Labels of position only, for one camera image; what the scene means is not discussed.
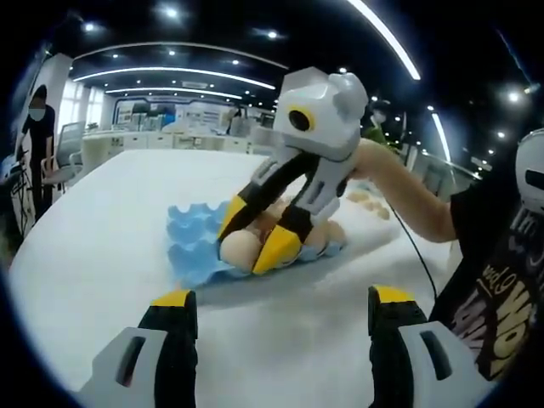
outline gripper camera lens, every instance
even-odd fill
[[[300,110],[291,110],[289,112],[289,122],[300,132],[308,132],[313,127],[311,117]]]

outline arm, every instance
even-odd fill
[[[433,242],[456,239],[450,205],[428,191],[387,147],[363,140],[357,154],[354,176],[369,177],[417,234]]]
[[[53,171],[53,136],[54,136],[54,110],[51,108],[51,114],[48,115],[48,137],[45,141],[45,170],[46,173],[51,173]]]
[[[48,173],[53,171],[53,136],[49,136],[45,145],[45,170]]]
[[[30,117],[27,116],[25,120],[25,124],[23,124],[23,128],[20,131],[21,134],[18,135],[17,139],[15,140],[15,154],[17,155],[17,160],[22,159],[22,151],[21,153],[19,153],[19,150],[21,149],[23,145],[23,140],[25,139],[25,136],[28,133],[29,127],[30,127]]]

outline person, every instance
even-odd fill
[[[391,109],[391,102],[388,100],[376,100],[369,105],[371,112],[370,123],[365,126],[361,138],[373,140],[380,145],[387,145],[387,140],[383,135],[382,125],[388,118],[388,112]]]
[[[23,138],[31,134],[32,201],[37,221],[53,203],[53,186],[43,185],[42,160],[45,160],[45,177],[52,172],[54,109],[46,104],[48,90],[45,85],[36,89],[28,108],[28,117],[22,128]]]
[[[226,134],[228,134],[228,135],[230,135],[230,132],[232,130],[232,122],[234,121],[235,117],[241,117],[241,107],[238,106],[237,111],[232,110],[230,112],[230,115],[231,115],[231,118],[229,119],[229,127],[227,127],[227,132],[226,132]]]
[[[544,129],[538,137],[544,146]],[[429,319],[440,321],[473,351],[487,380],[501,379],[525,348],[530,347],[524,356],[531,361],[542,341],[536,316],[544,295],[544,207],[539,213],[534,211],[538,205],[531,210],[527,201],[521,204],[516,150],[448,203],[431,194],[386,147],[363,139],[356,155],[351,176],[373,181],[417,234],[433,242],[459,240],[463,260]]]

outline blue egg carton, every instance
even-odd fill
[[[193,289],[252,275],[219,259],[217,235],[228,205],[228,201],[217,208],[211,208],[206,203],[191,204],[185,212],[176,206],[168,208],[167,233],[173,242],[168,249],[168,259],[183,287]],[[311,246],[303,246],[294,260],[277,269],[295,262],[312,262],[323,256],[334,257],[341,250],[342,246],[336,242],[330,242],[319,253]]]

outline face mask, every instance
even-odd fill
[[[32,108],[28,110],[28,114],[31,116],[33,121],[40,122],[45,116],[45,109]]]
[[[386,116],[382,113],[382,112],[379,112],[379,111],[375,111],[373,114],[372,114],[372,117],[374,118],[374,121],[381,125],[382,123],[385,122],[385,119],[386,119]]]

